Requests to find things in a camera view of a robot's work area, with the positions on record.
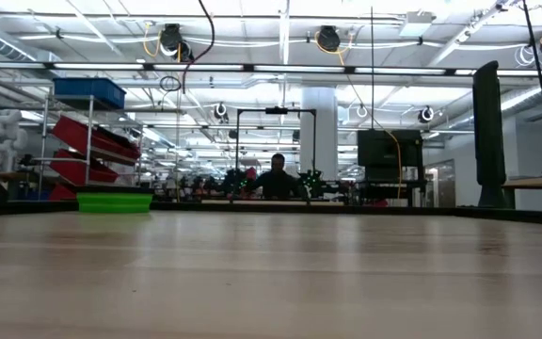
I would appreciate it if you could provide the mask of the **person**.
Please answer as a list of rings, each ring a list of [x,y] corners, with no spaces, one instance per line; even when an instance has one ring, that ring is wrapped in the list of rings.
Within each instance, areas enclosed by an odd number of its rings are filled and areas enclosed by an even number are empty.
[[[261,174],[256,180],[247,184],[246,192],[252,193],[262,188],[262,196],[266,200],[289,200],[303,197],[301,186],[295,177],[284,170],[285,157],[275,153],[271,158],[271,170]]]

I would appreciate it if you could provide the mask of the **white building column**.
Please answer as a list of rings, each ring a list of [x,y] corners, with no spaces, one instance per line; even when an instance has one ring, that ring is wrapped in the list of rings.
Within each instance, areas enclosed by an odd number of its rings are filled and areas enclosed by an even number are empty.
[[[338,177],[338,102],[335,88],[301,90],[300,170],[315,168],[324,180]]]

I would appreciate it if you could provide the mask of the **long ceiling light strip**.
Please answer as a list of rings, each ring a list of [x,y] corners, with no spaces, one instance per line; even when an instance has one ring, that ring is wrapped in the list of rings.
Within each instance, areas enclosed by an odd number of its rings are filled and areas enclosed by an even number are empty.
[[[456,76],[469,77],[473,69],[454,68],[402,68],[402,67],[361,67],[361,66],[312,66],[312,65],[271,65],[271,64],[182,64],[156,63],[47,63],[50,69],[61,71],[161,71],[161,72],[209,72],[209,73],[311,73],[311,74],[356,74],[390,76]]]

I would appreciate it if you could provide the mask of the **black monitor cart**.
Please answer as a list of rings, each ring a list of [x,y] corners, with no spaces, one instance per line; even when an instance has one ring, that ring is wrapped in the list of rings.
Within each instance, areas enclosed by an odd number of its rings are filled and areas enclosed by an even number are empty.
[[[357,131],[358,165],[364,173],[357,180],[361,204],[406,200],[412,207],[413,190],[425,191],[422,134],[417,130]]]

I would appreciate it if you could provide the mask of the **green square container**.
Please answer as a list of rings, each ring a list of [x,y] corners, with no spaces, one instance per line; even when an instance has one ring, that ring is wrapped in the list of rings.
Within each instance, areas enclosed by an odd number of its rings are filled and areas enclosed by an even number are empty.
[[[78,193],[77,201],[83,213],[148,213],[152,194]]]

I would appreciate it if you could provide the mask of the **red storage bin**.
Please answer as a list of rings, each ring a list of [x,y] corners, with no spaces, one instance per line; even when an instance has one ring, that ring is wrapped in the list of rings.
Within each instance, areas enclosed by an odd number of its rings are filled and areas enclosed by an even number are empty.
[[[126,137],[119,136],[101,126],[91,129],[82,122],[62,116],[52,134],[81,154],[87,154],[88,136],[90,156],[107,161],[132,165],[140,156],[139,148]]]
[[[49,200],[53,202],[75,201],[76,188],[72,185],[57,183],[49,194]]]
[[[114,183],[119,175],[95,158],[90,158],[89,172],[85,157],[77,152],[60,149],[54,153],[50,168],[75,186],[84,186],[91,181]]]

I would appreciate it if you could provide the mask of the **blue storage bin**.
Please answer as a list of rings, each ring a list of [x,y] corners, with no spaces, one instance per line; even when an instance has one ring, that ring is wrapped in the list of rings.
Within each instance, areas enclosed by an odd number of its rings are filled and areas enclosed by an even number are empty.
[[[54,97],[61,103],[88,110],[116,110],[125,106],[126,92],[108,78],[58,77],[53,80]]]

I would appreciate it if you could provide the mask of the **wooden top workbench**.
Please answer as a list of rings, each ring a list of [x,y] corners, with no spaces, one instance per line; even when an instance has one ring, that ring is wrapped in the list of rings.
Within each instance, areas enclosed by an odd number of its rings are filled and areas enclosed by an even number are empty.
[[[509,180],[502,188],[509,208],[542,212],[542,177]]]

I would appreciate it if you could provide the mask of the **black gantry frame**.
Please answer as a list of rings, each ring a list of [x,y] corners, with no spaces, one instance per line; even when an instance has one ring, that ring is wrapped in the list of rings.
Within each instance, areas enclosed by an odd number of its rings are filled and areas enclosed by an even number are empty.
[[[287,107],[267,107],[267,108],[238,108],[236,112],[236,139],[235,139],[235,169],[239,169],[239,153],[240,153],[240,124],[241,115],[244,113],[263,112],[270,115],[287,115],[288,113],[309,113],[313,117],[313,134],[312,134],[312,160],[311,170],[316,170],[316,157],[317,157],[317,110],[316,109],[299,109],[299,108],[287,108]]]

